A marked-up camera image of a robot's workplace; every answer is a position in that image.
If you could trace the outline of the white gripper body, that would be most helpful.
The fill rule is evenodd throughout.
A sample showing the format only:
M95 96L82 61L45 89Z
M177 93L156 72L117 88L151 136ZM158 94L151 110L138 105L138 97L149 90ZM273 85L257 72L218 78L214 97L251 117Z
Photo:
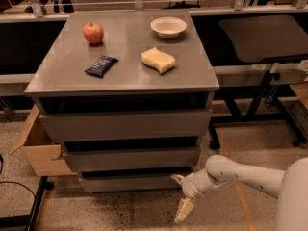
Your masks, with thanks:
M214 186L214 178L209 175L206 168L186 176L183 180L182 190L185 197L197 200Z

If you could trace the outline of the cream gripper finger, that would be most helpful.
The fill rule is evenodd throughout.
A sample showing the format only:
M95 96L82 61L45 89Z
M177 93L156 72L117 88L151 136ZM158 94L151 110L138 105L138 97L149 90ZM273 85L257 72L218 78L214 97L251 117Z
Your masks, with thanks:
M171 178L172 180L176 181L180 186L183 185L184 180L185 180L185 177L182 176L182 175L179 175L179 174L172 174L172 175L170 176L170 178Z
M194 207L194 201L189 198L181 198L179 201L178 209L175 215L175 222L181 223L185 220L188 214L192 211Z

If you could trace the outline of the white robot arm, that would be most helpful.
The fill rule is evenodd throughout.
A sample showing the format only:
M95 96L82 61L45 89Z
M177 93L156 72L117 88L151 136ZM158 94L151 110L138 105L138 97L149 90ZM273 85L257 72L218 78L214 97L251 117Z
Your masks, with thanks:
M196 200L206 192L241 182L277 199L274 231L308 231L308 158L301 158L286 170L244 165L223 155L212 155L206 166L187 176L171 175L181 187L175 222L182 222Z

